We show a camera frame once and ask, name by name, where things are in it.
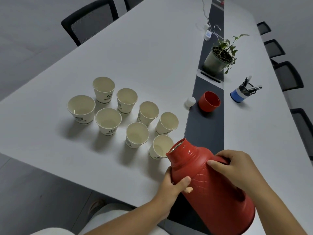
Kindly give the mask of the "potted green plant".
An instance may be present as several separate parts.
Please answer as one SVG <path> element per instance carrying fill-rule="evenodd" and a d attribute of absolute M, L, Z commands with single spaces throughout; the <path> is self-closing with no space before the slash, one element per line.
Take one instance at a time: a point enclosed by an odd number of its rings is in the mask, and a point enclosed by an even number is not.
<path fill-rule="evenodd" d="M 238 37 L 233 36 L 234 40 L 229 39 L 218 40 L 218 44 L 211 48 L 211 51 L 203 63 L 204 71 L 212 76 L 223 72 L 227 74 L 232 66 L 236 63 L 237 58 L 235 54 L 237 49 L 235 43 L 242 36 L 249 36 L 248 34 L 241 34 Z"/>

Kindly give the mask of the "red thermos flask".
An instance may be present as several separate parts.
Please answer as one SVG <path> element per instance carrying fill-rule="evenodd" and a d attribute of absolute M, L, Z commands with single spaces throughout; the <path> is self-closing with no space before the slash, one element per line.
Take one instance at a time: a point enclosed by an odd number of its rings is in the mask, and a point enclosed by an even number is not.
<path fill-rule="evenodd" d="M 166 155 L 174 184 L 186 176 L 191 178 L 192 190 L 183 195 L 213 235 L 242 235 L 248 230 L 255 217 L 251 198 L 207 164 L 213 160 L 229 165 L 229 160 L 185 138 Z"/>

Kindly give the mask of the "person's right hand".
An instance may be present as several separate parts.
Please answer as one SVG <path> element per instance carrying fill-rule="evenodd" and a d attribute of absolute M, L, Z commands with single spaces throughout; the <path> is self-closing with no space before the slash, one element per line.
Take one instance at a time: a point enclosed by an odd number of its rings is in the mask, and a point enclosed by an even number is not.
<path fill-rule="evenodd" d="M 230 159 L 227 179 L 247 194 L 252 194 L 266 185 L 265 179 L 249 154 L 227 149 L 220 151 L 216 156 Z"/>

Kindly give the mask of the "person's white trousers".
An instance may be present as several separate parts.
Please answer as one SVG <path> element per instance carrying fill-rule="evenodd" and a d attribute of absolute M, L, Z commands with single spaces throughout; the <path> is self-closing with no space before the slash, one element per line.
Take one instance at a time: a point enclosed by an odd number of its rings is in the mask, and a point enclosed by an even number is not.
<path fill-rule="evenodd" d="M 78 235 L 84 235 L 84 233 L 94 229 L 95 227 L 113 220 L 116 217 L 119 217 L 129 211 L 132 211 L 130 207 L 122 204 L 108 204 L 101 208 L 87 224 L 84 228 L 79 232 Z"/>

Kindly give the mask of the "black mesh office chair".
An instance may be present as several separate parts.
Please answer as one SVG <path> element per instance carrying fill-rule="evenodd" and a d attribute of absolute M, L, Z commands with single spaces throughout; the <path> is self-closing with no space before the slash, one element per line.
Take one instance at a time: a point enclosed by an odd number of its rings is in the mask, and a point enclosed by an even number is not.
<path fill-rule="evenodd" d="M 127 12 L 137 6 L 143 0 L 124 0 Z"/>
<path fill-rule="evenodd" d="M 80 46 L 118 18 L 113 0 L 97 0 L 66 17 L 61 25 Z"/>
<path fill-rule="evenodd" d="M 257 23 L 257 28 L 258 28 L 260 35 L 264 35 L 272 31 L 269 25 L 264 21 Z"/>
<path fill-rule="evenodd" d="M 266 51 L 268 53 L 268 56 L 269 56 L 270 61 L 272 63 L 272 66 L 278 64 L 272 58 L 286 54 L 276 39 L 271 39 L 271 40 L 265 41 L 264 46 L 266 48 Z"/>
<path fill-rule="evenodd" d="M 313 124 L 302 108 L 290 110 L 308 157 L 313 164 Z"/>
<path fill-rule="evenodd" d="M 275 64 L 273 69 L 282 92 L 304 88 L 300 74 L 289 61 Z"/>

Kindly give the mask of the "person's left forearm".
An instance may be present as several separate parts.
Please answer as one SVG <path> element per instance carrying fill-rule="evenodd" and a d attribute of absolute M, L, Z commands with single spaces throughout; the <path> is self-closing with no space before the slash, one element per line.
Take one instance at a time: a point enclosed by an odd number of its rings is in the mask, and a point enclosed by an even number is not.
<path fill-rule="evenodd" d="M 158 193 L 150 202 L 105 222 L 84 235 L 169 235 L 158 223 L 165 219 L 176 199 L 171 193 Z"/>

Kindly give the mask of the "person's left hand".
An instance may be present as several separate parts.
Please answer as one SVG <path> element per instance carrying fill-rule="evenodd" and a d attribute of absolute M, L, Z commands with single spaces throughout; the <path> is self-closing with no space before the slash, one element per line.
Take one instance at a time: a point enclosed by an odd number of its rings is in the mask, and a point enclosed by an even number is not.
<path fill-rule="evenodd" d="M 172 167 L 169 166 L 165 172 L 164 179 L 160 184 L 158 191 L 153 199 L 154 201 L 156 201 L 156 204 L 164 213 L 170 212 L 170 209 L 172 208 L 178 195 L 180 194 L 175 193 L 174 191 L 174 185 L 178 182 L 176 183 L 172 181 L 171 170 Z"/>

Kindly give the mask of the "red thermos cap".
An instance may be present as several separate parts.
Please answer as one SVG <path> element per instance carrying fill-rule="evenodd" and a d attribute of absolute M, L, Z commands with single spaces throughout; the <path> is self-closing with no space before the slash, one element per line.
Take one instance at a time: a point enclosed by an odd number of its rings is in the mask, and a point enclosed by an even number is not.
<path fill-rule="evenodd" d="M 220 105 L 220 98 L 211 91 L 206 91 L 198 101 L 198 106 L 204 112 L 213 112 Z"/>

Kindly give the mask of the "person's brown shoe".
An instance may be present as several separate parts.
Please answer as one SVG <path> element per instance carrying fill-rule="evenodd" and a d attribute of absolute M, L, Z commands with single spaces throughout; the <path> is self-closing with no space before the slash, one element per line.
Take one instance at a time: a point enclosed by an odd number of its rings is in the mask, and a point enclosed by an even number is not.
<path fill-rule="evenodd" d="M 105 205 L 106 205 L 105 199 L 103 198 L 94 201 L 89 208 L 88 216 L 93 217 Z"/>

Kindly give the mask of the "person's right forearm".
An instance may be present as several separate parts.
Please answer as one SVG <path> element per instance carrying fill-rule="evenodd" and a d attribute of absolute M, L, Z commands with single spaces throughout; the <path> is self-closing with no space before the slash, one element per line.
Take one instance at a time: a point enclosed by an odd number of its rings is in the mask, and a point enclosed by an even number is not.
<path fill-rule="evenodd" d="M 242 190 L 252 199 L 266 235 L 308 235 L 266 182 L 251 184 Z"/>

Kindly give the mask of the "blue and white pen holder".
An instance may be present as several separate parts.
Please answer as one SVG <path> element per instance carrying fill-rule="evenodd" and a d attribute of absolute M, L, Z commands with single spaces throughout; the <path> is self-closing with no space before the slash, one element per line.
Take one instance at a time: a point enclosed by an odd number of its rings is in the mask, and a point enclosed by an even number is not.
<path fill-rule="evenodd" d="M 249 92 L 244 86 L 239 86 L 238 88 L 236 88 L 230 93 L 231 99 L 236 103 L 243 102 L 245 99 L 247 99 L 251 95 L 252 93 Z"/>

